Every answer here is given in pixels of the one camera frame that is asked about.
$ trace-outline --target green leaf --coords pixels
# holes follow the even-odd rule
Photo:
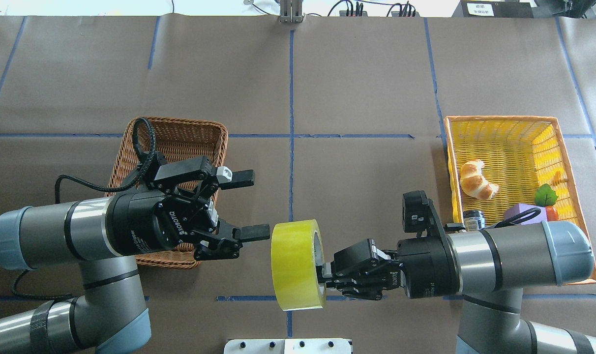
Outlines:
[[[537,207],[552,206],[556,204],[556,200],[558,200],[556,191],[552,190],[552,186],[547,183],[537,189],[536,194],[534,195],[534,204],[536,204]]]

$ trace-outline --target brown wicker basket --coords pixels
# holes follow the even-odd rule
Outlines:
[[[156,150],[162,152],[168,162],[181,161],[200,155],[206,155],[214,166],[222,166],[228,146],[228,130],[224,125],[214,121],[192,120],[181,118],[145,117],[156,130]],[[109,186],[117,187],[125,177],[136,168],[138,158],[132,145],[133,119],[127,125],[119,154],[117,155]],[[149,150],[149,135],[144,125],[139,127],[139,142],[145,150]],[[197,182],[182,183],[186,189],[195,188]],[[217,202],[217,193],[213,195]],[[200,261],[194,259],[195,248],[192,244],[183,243],[172,251],[149,253],[136,256],[139,265],[170,267],[175,269],[191,269],[199,266]]]

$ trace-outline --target robotic arm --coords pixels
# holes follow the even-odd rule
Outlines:
[[[170,164],[160,152],[148,156],[138,188],[0,216],[0,266],[77,263],[85,289],[84,296],[1,319],[0,353],[133,352],[150,337],[134,255],[189,242],[197,260],[235,259],[245,242],[269,239],[268,224],[237,227],[220,219],[211,198],[218,189],[253,185],[253,170],[215,168],[205,156]],[[186,181],[199,183],[195,190],[178,188]]]
[[[403,196],[403,224],[417,237],[396,250],[366,239],[317,267],[326,287],[343,296],[381,300],[404,287],[408,298],[464,294],[458,354],[596,354],[596,338],[521,320],[524,287],[568,284],[588,278],[591,245],[570,222],[464,229],[442,227],[424,191]]]

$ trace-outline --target black band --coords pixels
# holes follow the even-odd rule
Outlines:
[[[497,251],[497,245],[494,243],[494,240],[488,231],[484,229],[479,231],[482,235],[484,235],[484,239],[486,239],[488,247],[491,250],[491,255],[493,255],[493,262],[495,265],[495,288],[493,291],[498,291],[498,289],[501,289],[503,286],[503,271],[501,269],[501,258],[499,257],[499,252]]]
[[[55,350],[49,342],[47,331],[47,318],[53,301],[45,302],[33,310],[31,322],[29,323],[29,347],[32,354],[54,354]]]
[[[574,340],[576,354],[594,354],[591,342],[584,334],[569,329],[565,329],[565,331]]]
[[[75,258],[77,258],[78,260],[86,261],[87,259],[80,256],[80,254],[77,252],[77,249],[75,249],[75,245],[73,244],[73,240],[71,239],[71,217],[73,216],[75,208],[80,203],[82,203],[82,201],[76,202],[71,206],[71,209],[69,209],[66,212],[66,217],[64,218],[64,240],[66,240],[66,247],[68,247],[68,250],[71,251],[71,254]]]
[[[84,284],[84,290],[93,289],[96,287],[102,287],[103,285],[112,284],[118,282],[119,280],[127,279],[131,276],[138,275],[139,270],[134,269],[133,271],[128,271],[127,273],[119,274],[117,276],[112,276],[111,278],[99,280],[98,282]]]
[[[532,338],[532,354],[538,353],[538,340],[536,339],[536,330],[530,321],[523,320],[530,328],[530,338]]]
[[[493,309],[496,311],[501,311],[501,312],[510,312],[512,314],[520,314],[521,310],[517,309],[516,307],[510,307],[510,306],[504,306],[504,305],[497,305],[497,304],[493,304],[492,302],[487,302],[484,300],[480,300],[478,298],[474,298],[468,295],[464,295],[464,300],[468,301],[472,304],[475,305],[480,305],[480,306],[484,306],[487,307],[488,309]]]
[[[87,349],[89,347],[82,344],[80,336],[77,335],[77,327],[75,326],[75,304],[79,299],[79,297],[76,297],[71,301],[71,307],[69,308],[69,326],[71,327],[71,337],[73,337],[75,345],[80,349]]]

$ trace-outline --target blue end cap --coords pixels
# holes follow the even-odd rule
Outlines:
[[[476,350],[467,345],[465,341],[457,337],[457,344],[455,345],[455,354],[479,354]]]
[[[591,276],[595,267],[591,244],[583,231],[572,222],[543,222],[556,284],[581,282]]]
[[[95,348],[95,354],[127,354],[139,349],[151,337],[149,309]]]
[[[8,211],[0,216],[0,266],[9,270],[32,269],[21,252],[21,220],[25,210]]]

